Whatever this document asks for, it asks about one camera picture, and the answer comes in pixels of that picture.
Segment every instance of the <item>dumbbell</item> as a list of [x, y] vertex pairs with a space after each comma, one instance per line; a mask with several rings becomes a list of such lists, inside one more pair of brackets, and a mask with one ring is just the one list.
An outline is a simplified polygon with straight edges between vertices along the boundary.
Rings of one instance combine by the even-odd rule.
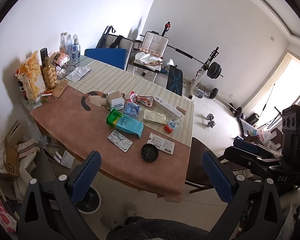
[[213, 119], [214, 119], [213, 114], [208, 114], [208, 115], [207, 115], [207, 120], [209, 120], [208, 126], [209, 126], [210, 128], [213, 128], [213, 127], [215, 126], [215, 124], [216, 124], [216, 122], [213, 121]]

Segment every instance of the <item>blue board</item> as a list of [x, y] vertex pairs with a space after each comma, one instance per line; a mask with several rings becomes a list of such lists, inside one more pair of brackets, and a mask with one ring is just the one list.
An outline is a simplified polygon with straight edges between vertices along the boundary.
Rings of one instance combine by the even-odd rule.
[[84, 55], [111, 66], [124, 69], [125, 49], [86, 49]]

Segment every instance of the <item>striped cloth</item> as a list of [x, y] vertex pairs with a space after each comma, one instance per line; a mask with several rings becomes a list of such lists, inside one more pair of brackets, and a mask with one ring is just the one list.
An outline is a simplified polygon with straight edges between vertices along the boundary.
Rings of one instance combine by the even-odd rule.
[[[102, 91], [106, 93], [119, 90], [120, 93], [125, 93], [126, 99], [129, 98], [131, 91], [134, 91], [141, 96], [158, 96], [174, 107], [179, 106], [182, 109], [186, 110], [186, 115], [182, 115], [182, 117], [178, 120], [179, 125], [171, 134], [167, 134], [163, 130], [162, 125], [151, 122], [143, 123], [144, 125], [158, 131], [159, 133], [162, 133], [189, 147], [191, 146], [192, 126], [194, 118], [193, 101], [186, 97], [181, 97], [141, 77], [132, 75], [127, 71], [113, 67], [98, 60], [91, 62], [90, 64], [88, 64], [88, 66], [91, 68], [91, 71], [77, 83], [73, 83], [70, 81], [69, 85], [71, 87], [84, 94], [90, 91]], [[143, 109], [146, 108], [146, 106], [141, 103], [139, 103], [139, 105], [140, 112], [138, 115], [138, 120], [142, 121]], [[165, 114], [167, 116], [167, 120], [170, 120], [172, 118], [155, 104], [148, 109]]]

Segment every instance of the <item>brown card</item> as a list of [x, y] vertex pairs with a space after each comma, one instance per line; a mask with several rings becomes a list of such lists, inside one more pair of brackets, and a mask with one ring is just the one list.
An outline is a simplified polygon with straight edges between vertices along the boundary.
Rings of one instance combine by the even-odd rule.
[[180, 111], [183, 115], [186, 115], [186, 111], [182, 109], [181, 107], [177, 106], [176, 107], [178, 111]]
[[60, 97], [63, 90], [65, 90], [66, 86], [68, 85], [69, 83], [69, 80], [66, 80], [66, 79], [62, 79], [59, 84], [56, 86], [56, 88], [54, 89], [52, 95], [54, 97]]

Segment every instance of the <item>pink leather mat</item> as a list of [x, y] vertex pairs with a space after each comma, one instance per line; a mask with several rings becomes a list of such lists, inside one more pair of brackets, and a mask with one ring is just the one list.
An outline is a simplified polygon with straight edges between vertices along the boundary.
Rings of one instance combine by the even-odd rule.
[[[92, 150], [100, 152], [101, 170], [113, 177], [140, 187], [149, 192], [181, 201], [190, 147], [144, 126], [142, 136], [125, 133], [133, 144], [125, 153], [107, 136], [114, 130], [106, 124], [109, 111], [104, 107], [87, 104], [91, 111], [81, 105], [83, 94], [67, 86], [60, 98], [51, 98], [31, 112], [32, 117], [54, 138], [72, 153], [85, 159]], [[175, 143], [173, 155], [159, 151], [156, 161], [146, 162], [141, 157], [141, 148], [154, 133]]]

